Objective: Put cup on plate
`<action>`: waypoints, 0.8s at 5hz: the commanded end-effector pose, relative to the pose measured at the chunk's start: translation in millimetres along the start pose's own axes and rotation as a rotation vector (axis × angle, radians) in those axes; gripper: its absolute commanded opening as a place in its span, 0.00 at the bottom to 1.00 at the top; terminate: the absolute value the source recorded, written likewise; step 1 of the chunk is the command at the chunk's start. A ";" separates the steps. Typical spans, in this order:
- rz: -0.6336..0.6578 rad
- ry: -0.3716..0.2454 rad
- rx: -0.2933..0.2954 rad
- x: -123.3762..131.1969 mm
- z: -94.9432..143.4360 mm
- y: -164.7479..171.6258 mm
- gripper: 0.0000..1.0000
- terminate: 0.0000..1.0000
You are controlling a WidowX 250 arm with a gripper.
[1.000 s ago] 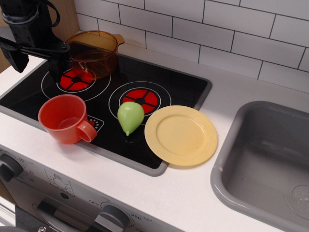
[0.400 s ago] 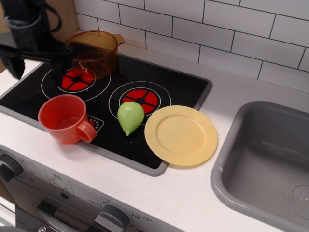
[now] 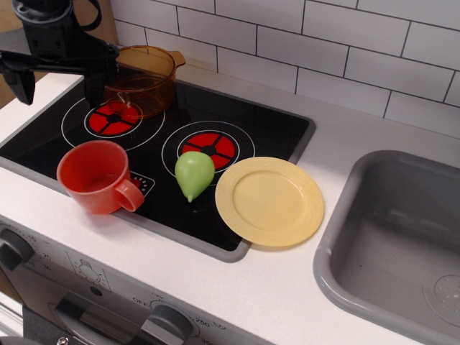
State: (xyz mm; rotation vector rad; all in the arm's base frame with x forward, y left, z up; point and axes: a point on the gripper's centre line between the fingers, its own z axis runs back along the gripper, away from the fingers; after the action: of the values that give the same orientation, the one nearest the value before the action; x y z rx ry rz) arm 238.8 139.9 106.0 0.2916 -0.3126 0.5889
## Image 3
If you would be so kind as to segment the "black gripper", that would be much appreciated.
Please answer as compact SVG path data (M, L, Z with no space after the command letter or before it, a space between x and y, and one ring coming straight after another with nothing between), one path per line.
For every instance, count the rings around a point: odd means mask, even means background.
M16 10L22 28L1 33L1 74L14 95L31 105L35 75L43 70L84 75L90 108L104 99L105 85L118 76L119 49L87 33L73 10Z

